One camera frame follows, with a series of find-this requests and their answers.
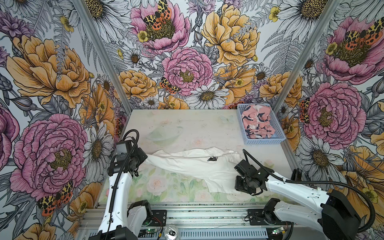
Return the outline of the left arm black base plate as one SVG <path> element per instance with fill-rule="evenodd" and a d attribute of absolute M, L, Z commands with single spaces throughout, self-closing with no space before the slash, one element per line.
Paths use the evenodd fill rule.
<path fill-rule="evenodd" d="M 152 218 L 143 223 L 143 227 L 165 227 L 167 225 L 167 210 L 152 210 Z"/>

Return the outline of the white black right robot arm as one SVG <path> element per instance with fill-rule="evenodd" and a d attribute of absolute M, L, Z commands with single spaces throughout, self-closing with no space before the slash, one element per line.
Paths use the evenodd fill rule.
<path fill-rule="evenodd" d="M 238 172 L 235 182 L 238 192 L 257 196 L 270 191 L 294 201 L 289 204 L 271 198 L 262 210 L 249 211 L 251 222 L 299 224 L 322 232 L 329 240 L 353 240 L 357 236 L 362 219 L 342 193 L 294 184 L 272 169 L 256 169 L 246 160 L 241 160 L 235 170 Z"/>

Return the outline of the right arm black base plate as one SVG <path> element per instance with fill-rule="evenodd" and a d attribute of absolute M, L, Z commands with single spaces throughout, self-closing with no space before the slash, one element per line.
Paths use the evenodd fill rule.
<path fill-rule="evenodd" d="M 291 224 L 291 222 L 279 220 L 273 212 L 262 209 L 248 209 L 244 221 L 249 222 L 251 226 L 289 226 Z"/>

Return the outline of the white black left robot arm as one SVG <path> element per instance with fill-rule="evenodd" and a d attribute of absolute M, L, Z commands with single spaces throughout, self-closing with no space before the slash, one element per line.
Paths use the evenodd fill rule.
<path fill-rule="evenodd" d="M 137 240 L 143 225 L 152 218 L 147 200 L 128 205 L 133 178 L 139 166 L 147 159 L 141 148 L 121 150 L 113 156 L 108 168 L 109 195 L 98 232 L 90 240 Z"/>

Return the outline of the white t-shirt with robot print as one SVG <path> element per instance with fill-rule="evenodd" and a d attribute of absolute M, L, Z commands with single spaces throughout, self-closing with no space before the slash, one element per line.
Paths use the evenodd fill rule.
<path fill-rule="evenodd" d="M 232 150 L 221 150 L 216 147 L 208 149 L 192 149 L 177 153 L 166 153 L 159 150 L 148 155 L 147 164 L 177 174 L 204 180 L 209 192 L 236 194 L 235 166 L 240 163 L 241 155 Z"/>

